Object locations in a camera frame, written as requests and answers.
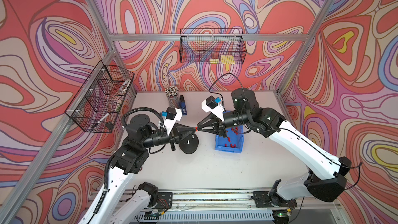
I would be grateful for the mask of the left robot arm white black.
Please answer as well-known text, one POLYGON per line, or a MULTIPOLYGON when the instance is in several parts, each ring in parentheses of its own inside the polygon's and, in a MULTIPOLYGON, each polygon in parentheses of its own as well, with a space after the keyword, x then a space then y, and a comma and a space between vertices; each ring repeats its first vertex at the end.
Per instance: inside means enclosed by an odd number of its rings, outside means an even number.
POLYGON ((169 144, 172 150, 179 145, 185 153, 196 151, 197 129, 178 124, 181 117, 181 110, 176 108, 160 113, 148 107, 134 108, 122 116, 127 137, 107 161, 103 185, 81 224, 128 224, 137 220, 144 209, 151 210, 156 218, 171 209, 173 194, 160 193, 157 186, 148 182, 141 183, 123 206, 116 207, 129 182, 154 153, 152 147, 164 149, 169 144))

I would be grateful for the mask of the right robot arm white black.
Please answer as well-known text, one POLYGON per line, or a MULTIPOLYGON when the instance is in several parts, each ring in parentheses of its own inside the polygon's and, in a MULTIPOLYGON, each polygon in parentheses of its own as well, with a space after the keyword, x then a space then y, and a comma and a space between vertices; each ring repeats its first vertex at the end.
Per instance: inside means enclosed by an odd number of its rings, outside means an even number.
POLYGON ((278 111, 260 107, 252 90, 238 88, 232 91, 231 97, 234 110, 230 112, 224 110, 223 100, 219 97, 209 96, 202 102, 202 110, 208 115, 198 123, 199 131, 226 137, 228 128, 246 125, 249 130, 284 147, 308 168, 300 177, 274 182, 268 192, 272 205, 282 206, 301 197, 333 202, 345 191, 345 176, 352 166, 350 159, 323 150, 278 111))

